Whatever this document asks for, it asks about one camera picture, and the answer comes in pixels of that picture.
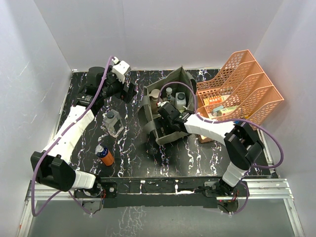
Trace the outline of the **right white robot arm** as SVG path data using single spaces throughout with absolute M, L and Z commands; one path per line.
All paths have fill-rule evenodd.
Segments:
M 238 182 L 251 168 L 264 149 L 252 127 L 243 121 L 234 123 L 201 119 L 192 111 L 180 112 L 171 103 L 157 103 L 158 113 L 170 131 L 201 135 L 223 144 L 230 163 L 220 180 L 220 190 L 226 196 L 233 195 Z

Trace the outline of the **white rectangular bottle black cap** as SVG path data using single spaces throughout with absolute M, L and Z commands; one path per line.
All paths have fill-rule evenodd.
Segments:
M 184 92 L 177 92 L 175 95 L 174 106 L 177 110 L 184 110 L 186 107 L 186 95 Z

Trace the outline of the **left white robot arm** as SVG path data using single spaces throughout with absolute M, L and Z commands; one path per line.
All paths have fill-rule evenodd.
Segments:
M 117 96 L 128 103 L 135 96 L 134 83 L 125 82 L 130 70 L 124 61 L 108 69 L 92 67 L 88 70 L 87 82 L 79 90 L 63 125 L 43 151 L 31 156 L 33 183 L 63 192 L 84 189 L 91 197 L 101 194 L 102 185 L 96 181 L 96 175 L 75 171 L 69 163 L 78 140 L 104 106 L 104 100 Z

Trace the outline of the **orange spray bottle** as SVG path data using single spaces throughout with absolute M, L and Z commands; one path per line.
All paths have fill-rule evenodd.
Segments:
M 99 144 L 95 149 L 95 154 L 106 166 L 111 166 L 114 163 L 114 157 L 106 146 Z

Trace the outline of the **clear square bottle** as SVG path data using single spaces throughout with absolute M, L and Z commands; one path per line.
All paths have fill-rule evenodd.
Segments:
M 103 118 L 103 123 L 108 133 L 117 138 L 124 129 L 120 114 L 116 110 L 110 110 Z

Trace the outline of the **beige pump lotion bottle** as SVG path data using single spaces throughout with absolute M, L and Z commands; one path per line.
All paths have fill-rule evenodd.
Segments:
M 157 112 L 157 103 L 159 102 L 159 89 L 153 89 L 150 94 L 149 94 L 149 98 L 150 98 L 150 103 L 151 103 L 151 110 L 152 113 L 155 114 Z

